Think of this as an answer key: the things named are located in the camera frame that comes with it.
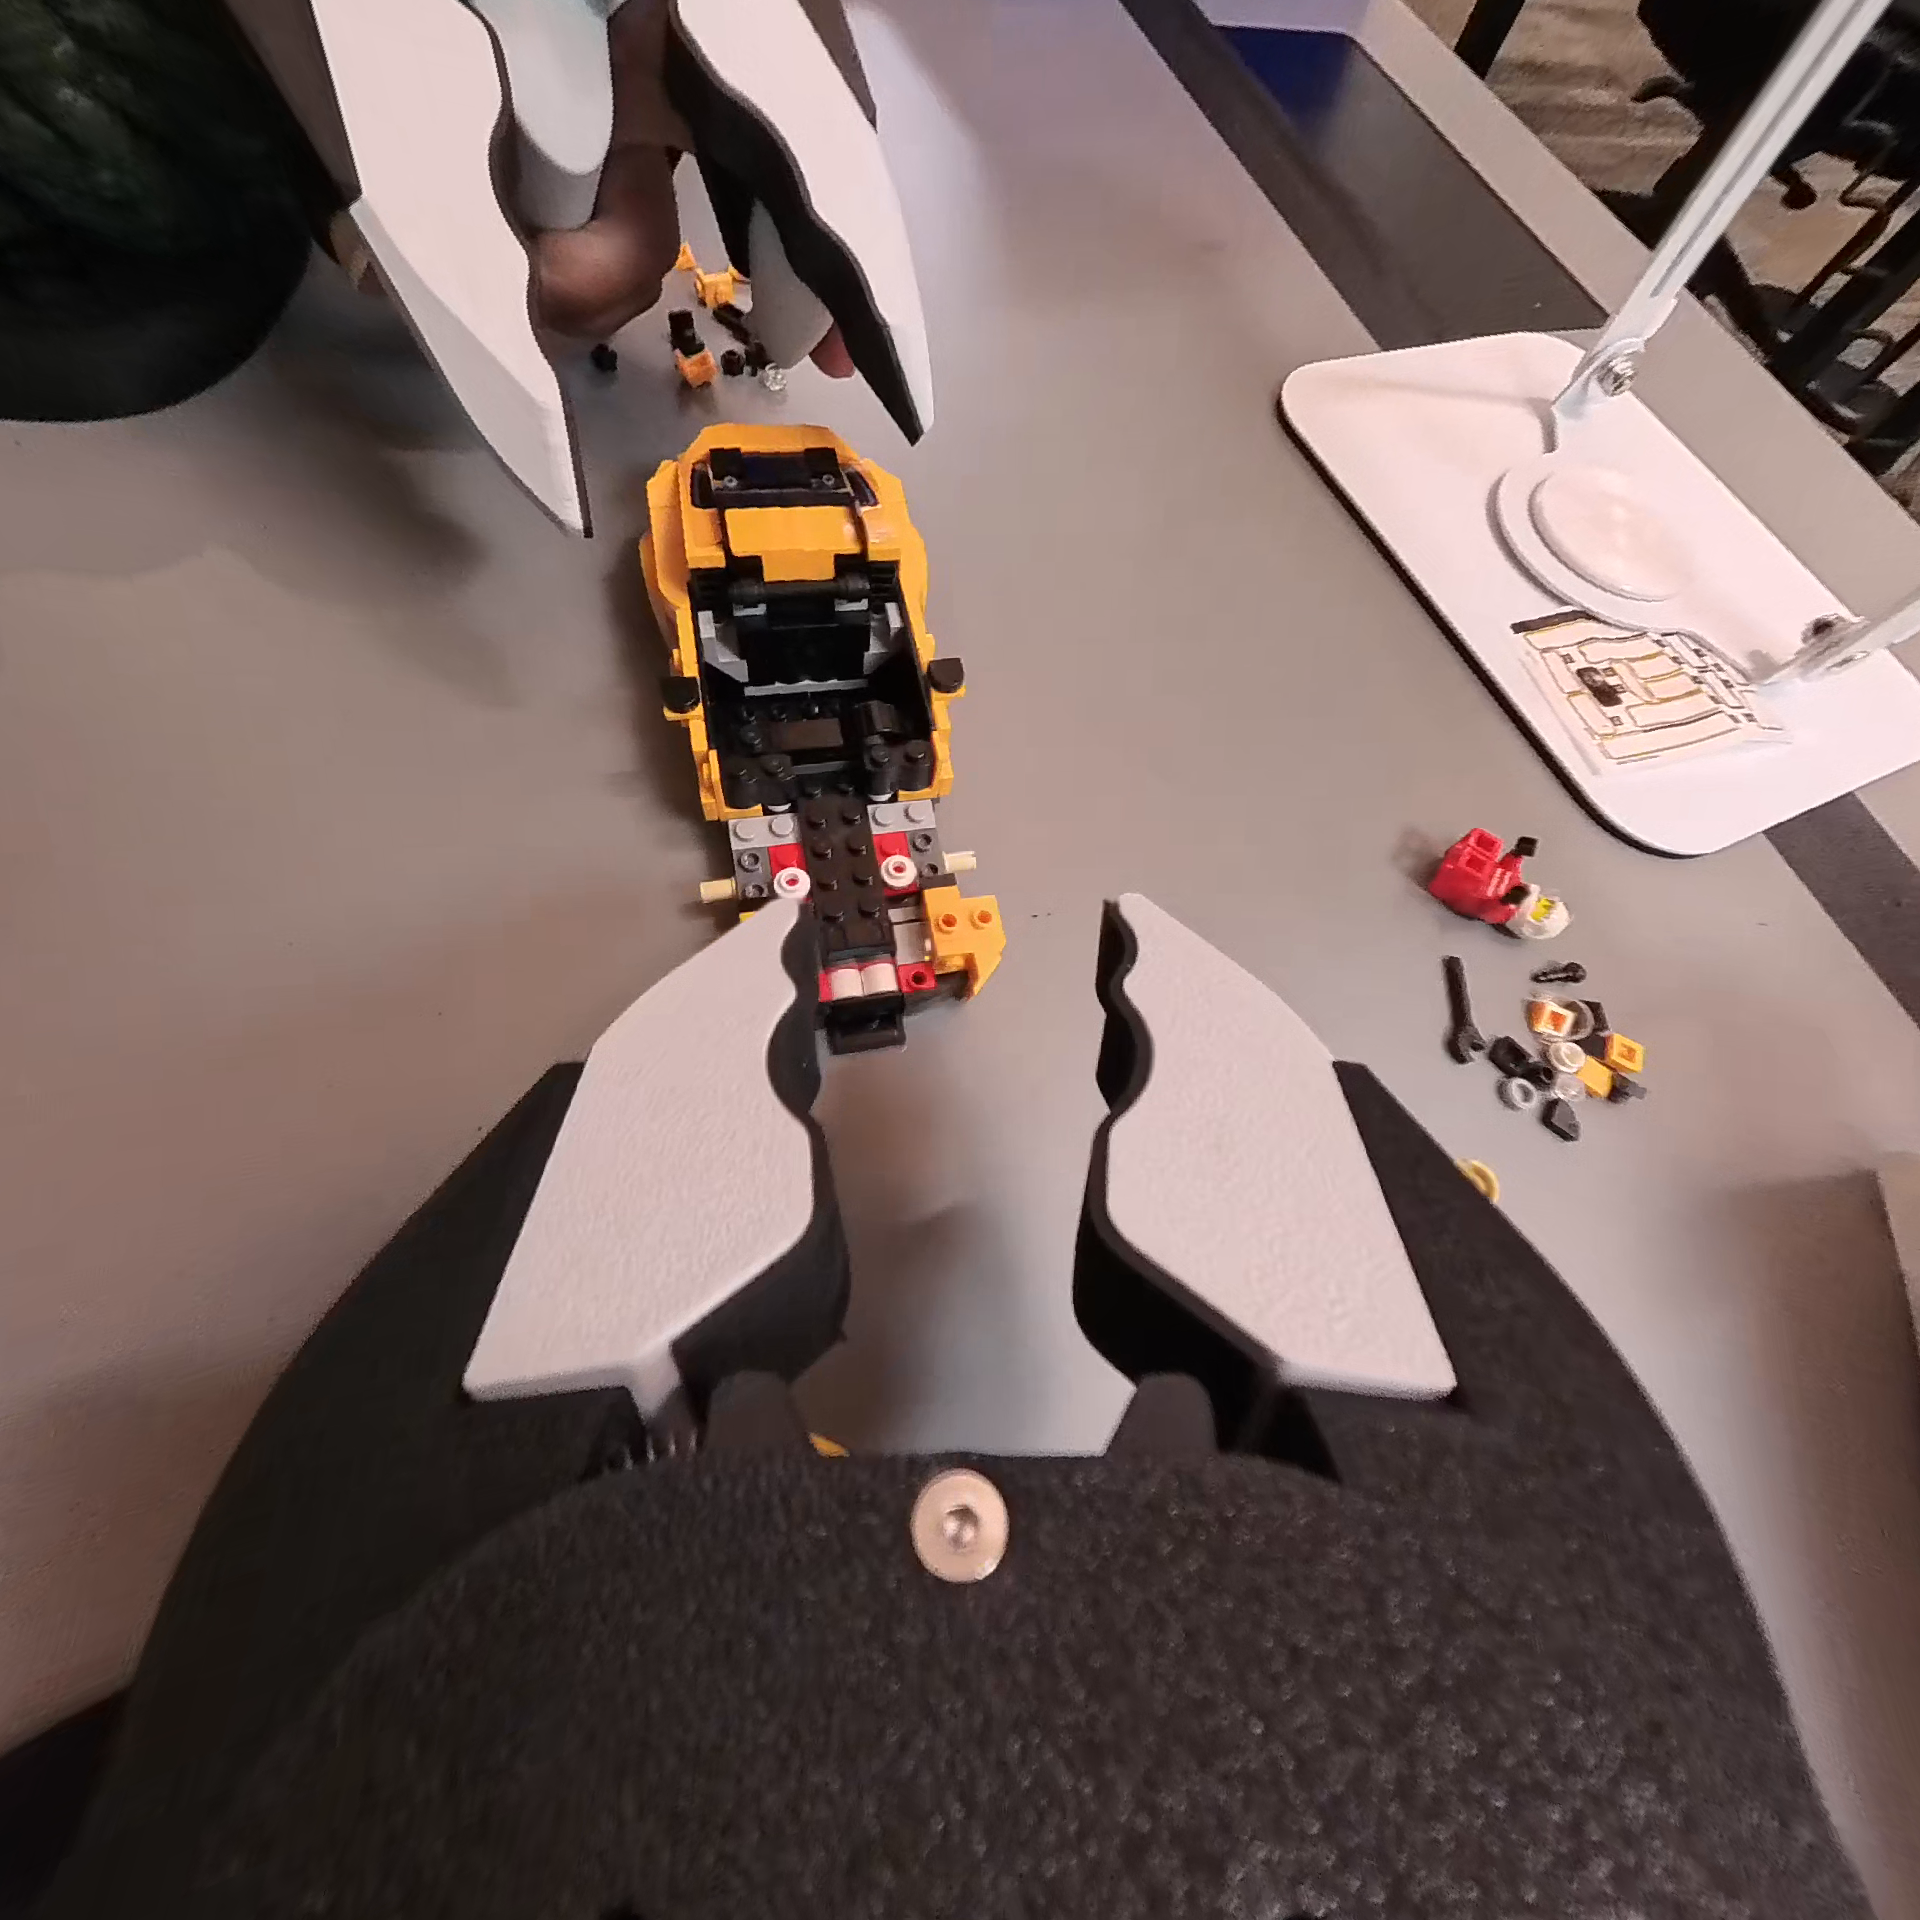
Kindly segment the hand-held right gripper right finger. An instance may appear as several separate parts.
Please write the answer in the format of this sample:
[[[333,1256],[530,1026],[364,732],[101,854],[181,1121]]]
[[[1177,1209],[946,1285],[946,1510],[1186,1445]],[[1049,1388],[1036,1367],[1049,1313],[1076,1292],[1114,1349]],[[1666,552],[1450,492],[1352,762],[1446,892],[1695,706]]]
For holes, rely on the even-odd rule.
[[[1318,1450],[1304,1399],[1446,1404],[1432,1322],[1333,1052],[1145,895],[1101,906],[1072,1312],[1204,1449]]]

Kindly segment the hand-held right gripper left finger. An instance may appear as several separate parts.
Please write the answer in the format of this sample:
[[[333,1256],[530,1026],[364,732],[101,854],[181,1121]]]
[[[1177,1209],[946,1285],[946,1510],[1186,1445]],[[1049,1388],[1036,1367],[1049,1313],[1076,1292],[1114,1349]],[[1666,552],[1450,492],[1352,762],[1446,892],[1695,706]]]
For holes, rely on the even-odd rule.
[[[817,945],[765,904],[588,1048],[463,1368],[473,1400],[618,1388],[656,1424],[841,1336],[850,1260],[810,1116]]]

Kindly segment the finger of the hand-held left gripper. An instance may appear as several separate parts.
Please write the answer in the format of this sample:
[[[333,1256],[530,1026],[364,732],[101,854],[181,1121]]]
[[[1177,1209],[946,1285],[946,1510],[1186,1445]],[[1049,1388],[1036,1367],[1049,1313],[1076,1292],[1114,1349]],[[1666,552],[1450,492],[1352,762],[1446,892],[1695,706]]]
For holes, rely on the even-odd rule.
[[[759,340],[782,368],[836,330],[906,442],[932,422],[920,282],[836,5],[666,9],[665,96],[690,133]]]
[[[382,282],[508,473],[550,520],[588,536],[568,405],[496,183],[509,88],[488,22],[462,1],[310,12],[356,177],[352,220]]]

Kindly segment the cluster of small toy parts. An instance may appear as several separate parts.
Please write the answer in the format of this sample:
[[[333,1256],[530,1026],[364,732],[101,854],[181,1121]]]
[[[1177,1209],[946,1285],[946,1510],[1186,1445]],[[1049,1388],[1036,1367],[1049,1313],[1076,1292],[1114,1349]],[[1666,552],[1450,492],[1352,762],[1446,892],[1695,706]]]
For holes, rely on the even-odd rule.
[[[665,312],[670,359],[680,385],[702,392],[721,376],[757,382],[757,369],[775,362],[775,356],[754,324],[751,278],[728,262],[708,269],[688,242],[679,244],[673,273],[686,280],[690,300]]]

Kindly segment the yellow toy brick car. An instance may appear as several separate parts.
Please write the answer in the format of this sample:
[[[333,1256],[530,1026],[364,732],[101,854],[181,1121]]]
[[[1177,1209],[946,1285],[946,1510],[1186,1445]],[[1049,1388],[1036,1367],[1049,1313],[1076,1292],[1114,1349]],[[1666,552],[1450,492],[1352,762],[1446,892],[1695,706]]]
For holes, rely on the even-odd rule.
[[[817,929],[830,1052],[905,1041],[975,996],[1006,929],[943,840],[952,706],[969,677],[927,625],[927,551],[900,481],[820,424],[721,422],[644,492],[639,564],[740,917],[792,902]]]

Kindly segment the person's left forearm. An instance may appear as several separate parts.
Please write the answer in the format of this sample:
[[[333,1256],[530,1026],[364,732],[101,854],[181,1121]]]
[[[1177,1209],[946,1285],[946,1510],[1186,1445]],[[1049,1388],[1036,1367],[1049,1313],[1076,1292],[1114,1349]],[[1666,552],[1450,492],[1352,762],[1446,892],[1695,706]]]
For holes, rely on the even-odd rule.
[[[202,392],[356,197],[310,5],[2,5],[2,418]]]

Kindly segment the person's left hand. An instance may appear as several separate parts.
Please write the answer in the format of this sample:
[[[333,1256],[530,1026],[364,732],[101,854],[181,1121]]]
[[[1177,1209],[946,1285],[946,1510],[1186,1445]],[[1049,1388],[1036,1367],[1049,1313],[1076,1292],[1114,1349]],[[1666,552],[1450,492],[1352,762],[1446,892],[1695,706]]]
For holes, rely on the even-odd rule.
[[[535,311],[557,335],[604,343],[650,309],[673,269],[673,188],[688,133],[663,85],[666,5],[629,1],[608,30],[613,127],[591,216],[530,238]]]

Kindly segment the pile of small toy bricks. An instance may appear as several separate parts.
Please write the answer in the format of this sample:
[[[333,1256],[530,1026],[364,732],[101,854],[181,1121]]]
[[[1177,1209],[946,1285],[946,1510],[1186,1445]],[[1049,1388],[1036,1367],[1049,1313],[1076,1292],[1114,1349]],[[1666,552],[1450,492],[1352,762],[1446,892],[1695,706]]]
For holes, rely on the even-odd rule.
[[[1490,1037],[1482,1060],[1501,1110],[1560,1145],[1578,1145],[1597,1110],[1647,1096],[1647,1052],[1592,993],[1585,964],[1565,959],[1527,974],[1519,1028]]]

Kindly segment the red toy minifigure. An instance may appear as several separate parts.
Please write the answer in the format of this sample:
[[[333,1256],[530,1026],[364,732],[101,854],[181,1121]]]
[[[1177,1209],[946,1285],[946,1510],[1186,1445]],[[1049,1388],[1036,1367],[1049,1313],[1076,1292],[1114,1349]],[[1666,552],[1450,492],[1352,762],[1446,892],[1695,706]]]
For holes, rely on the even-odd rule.
[[[1569,910],[1558,893],[1528,877],[1527,864],[1538,845],[1532,834],[1504,840],[1473,826],[1438,856],[1424,888],[1457,919],[1527,943],[1551,942],[1568,929]]]

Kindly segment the white book stand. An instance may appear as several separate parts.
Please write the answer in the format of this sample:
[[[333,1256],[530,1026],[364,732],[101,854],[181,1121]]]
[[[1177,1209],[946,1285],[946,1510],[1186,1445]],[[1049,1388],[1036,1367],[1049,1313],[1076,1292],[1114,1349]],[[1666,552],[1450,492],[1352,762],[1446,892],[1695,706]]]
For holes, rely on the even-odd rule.
[[[1296,368],[1279,418],[1589,812],[1664,856],[1730,848],[1917,758],[1914,596],[1853,615],[1636,396],[1705,253],[1886,5],[1818,5],[1583,352],[1541,330]],[[1597,775],[1511,628],[1553,609],[1698,636],[1792,732]]]

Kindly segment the clear sticker sheet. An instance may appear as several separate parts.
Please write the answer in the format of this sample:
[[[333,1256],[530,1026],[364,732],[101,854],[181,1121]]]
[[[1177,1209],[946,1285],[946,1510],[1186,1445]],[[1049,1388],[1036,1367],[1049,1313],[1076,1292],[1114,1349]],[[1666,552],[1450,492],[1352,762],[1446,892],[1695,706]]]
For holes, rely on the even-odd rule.
[[[1792,742],[1744,673],[1690,630],[1568,608],[1511,633],[1532,682],[1597,775]]]

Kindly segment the black office chair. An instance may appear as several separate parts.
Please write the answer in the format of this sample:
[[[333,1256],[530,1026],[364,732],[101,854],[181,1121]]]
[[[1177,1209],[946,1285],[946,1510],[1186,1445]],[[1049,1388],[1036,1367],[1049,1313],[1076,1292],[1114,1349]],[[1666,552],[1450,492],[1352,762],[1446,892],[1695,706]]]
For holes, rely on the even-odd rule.
[[[1601,192],[1600,201],[1655,244],[1687,192],[1753,105],[1762,82],[1808,24],[1812,1],[1644,1],[1639,22],[1666,76],[1646,82],[1639,105],[1671,97],[1695,121],[1694,141],[1646,193]],[[1817,201],[1806,180],[1814,158],[1852,169],[1838,202],[1862,226],[1798,289],[1762,282],[1730,238],[1702,258],[1689,288],[1717,302],[1759,359],[1847,452],[1886,478],[1914,458],[1914,385],[1893,391],[1886,372],[1914,359],[1914,324],[1886,328],[1895,303],[1914,295],[1917,24],[1914,5],[1886,5],[1808,121],[1788,138],[1766,177],[1788,208]]]

